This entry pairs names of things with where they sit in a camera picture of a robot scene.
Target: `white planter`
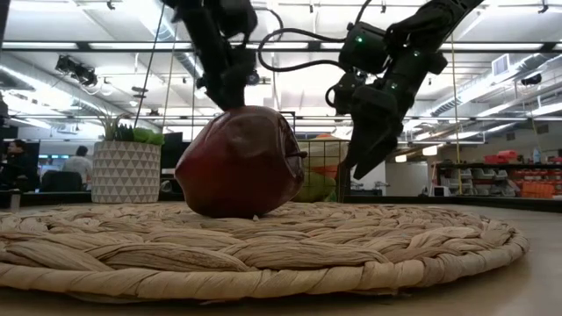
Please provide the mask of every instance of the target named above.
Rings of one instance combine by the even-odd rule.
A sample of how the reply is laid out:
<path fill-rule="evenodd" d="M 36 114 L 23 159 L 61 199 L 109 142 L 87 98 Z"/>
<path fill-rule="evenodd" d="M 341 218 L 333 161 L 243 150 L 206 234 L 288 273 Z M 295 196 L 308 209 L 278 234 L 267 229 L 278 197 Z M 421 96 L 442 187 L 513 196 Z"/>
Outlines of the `white planter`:
<path fill-rule="evenodd" d="M 94 149 L 94 203 L 154 203 L 160 190 L 161 147 L 101 141 Z"/>

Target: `table surface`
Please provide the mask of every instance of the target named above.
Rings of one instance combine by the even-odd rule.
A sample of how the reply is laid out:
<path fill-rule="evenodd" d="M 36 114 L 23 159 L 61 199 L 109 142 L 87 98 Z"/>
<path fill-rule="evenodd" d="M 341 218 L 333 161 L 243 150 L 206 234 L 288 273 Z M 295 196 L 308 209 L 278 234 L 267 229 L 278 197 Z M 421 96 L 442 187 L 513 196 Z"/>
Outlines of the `table surface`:
<path fill-rule="evenodd" d="M 562 214 L 451 206 L 505 219 L 521 228 L 531 250 L 511 266 L 399 297 L 302 296 L 199 305 L 158 302 L 100 305 L 39 292 L 0 289 L 0 314 L 65 315 L 560 315 L 562 308 Z"/>

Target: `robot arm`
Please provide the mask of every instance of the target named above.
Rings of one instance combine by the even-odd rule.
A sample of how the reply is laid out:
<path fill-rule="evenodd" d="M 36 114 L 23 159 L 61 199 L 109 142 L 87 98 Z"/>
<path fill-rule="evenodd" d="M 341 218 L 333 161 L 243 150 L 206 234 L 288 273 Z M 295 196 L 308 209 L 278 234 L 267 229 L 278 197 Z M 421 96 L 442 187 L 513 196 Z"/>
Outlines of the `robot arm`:
<path fill-rule="evenodd" d="M 425 76 L 429 72 L 439 75 L 447 66 L 438 49 L 483 1 L 431 0 L 386 31 L 359 22 L 359 17 L 349 26 L 339 57 L 339 64 L 348 71 L 330 90 L 335 93 L 331 105 L 337 113 L 350 113 L 353 118 L 346 164 L 357 165 L 355 178 L 365 176 L 397 147 L 401 121 L 414 105 Z M 256 65 L 255 52 L 245 45 L 257 25 L 249 0 L 164 2 L 176 10 L 176 20 L 187 26 L 203 64 L 205 74 L 198 86 L 205 86 L 223 111 L 244 106 L 246 78 Z M 365 2 L 362 12 L 370 2 Z M 231 47 L 227 39 L 238 33 L 244 34 L 244 41 L 240 47 Z M 385 74 L 365 84 L 366 73 Z"/>

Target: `woven placemat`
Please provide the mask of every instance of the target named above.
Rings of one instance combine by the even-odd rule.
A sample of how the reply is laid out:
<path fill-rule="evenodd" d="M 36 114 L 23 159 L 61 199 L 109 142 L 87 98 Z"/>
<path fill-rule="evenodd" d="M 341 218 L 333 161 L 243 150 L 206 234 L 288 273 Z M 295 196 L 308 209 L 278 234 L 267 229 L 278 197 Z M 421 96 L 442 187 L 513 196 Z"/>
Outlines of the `woven placemat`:
<path fill-rule="evenodd" d="M 183 203 L 0 215 L 0 286 L 125 301 L 388 293 L 505 266 L 528 240 L 437 207 L 287 204 L 208 219 Z"/>

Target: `person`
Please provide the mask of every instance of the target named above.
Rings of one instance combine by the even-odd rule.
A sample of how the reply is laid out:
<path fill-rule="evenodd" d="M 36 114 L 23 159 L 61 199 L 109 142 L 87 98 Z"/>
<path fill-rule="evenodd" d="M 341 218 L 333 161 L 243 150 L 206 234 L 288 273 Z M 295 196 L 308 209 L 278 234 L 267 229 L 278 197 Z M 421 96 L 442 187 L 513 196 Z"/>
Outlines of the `person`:
<path fill-rule="evenodd" d="M 14 140 L 8 146 L 6 163 L 0 173 L 0 185 L 4 189 L 33 190 L 37 186 L 37 166 L 26 152 L 26 144 L 22 140 Z"/>
<path fill-rule="evenodd" d="M 82 177 L 82 183 L 88 183 L 88 180 L 92 176 L 93 165 L 91 161 L 86 158 L 88 154 L 88 148 L 86 146 L 80 146 L 76 150 L 76 155 L 70 157 L 62 166 L 62 171 L 77 172 Z"/>

